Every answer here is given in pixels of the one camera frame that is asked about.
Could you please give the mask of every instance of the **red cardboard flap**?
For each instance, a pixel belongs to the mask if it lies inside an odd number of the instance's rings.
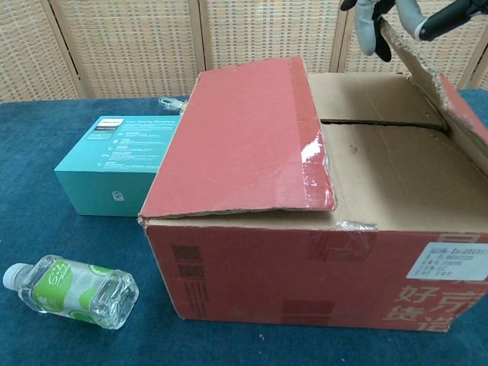
[[[333,210],[325,161],[300,57],[204,72],[141,216]]]

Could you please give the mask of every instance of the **blue fabric surface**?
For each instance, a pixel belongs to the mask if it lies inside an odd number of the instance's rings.
[[[466,91],[478,109],[488,95]],[[484,114],[488,121],[488,111]],[[103,114],[162,114],[155,98],[0,105],[0,274],[46,254],[119,268],[140,297],[117,331],[30,310],[0,287],[0,364],[484,365],[488,298],[449,333],[180,320],[133,218],[80,217],[53,169]]]

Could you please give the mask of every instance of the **open cardboard box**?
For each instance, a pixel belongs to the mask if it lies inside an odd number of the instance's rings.
[[[384,35],[412,77],[315,105],[298,57],[201,75],[140,214],[181,318],[446,331],[487,292],[488,131]]]

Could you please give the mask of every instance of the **blue tablecloth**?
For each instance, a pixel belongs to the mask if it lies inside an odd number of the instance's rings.
[[[488,92],[465,95],[488,121]],[[111,331],[35,313],[1,287],[0,364],[488,364],[488,298],[446,334],[180,320],[136,220],[78,216],[53,173],[103,114],[163,112],[155,98],[0,105],[0,274],[56,254],[132,273],[139,300]]]

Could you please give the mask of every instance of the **plastic water bottle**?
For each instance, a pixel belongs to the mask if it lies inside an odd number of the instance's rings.
[[[17,263],[3,285],[31,309],[119,329],[139,296],[131,274],[46,255],[35,265]]]

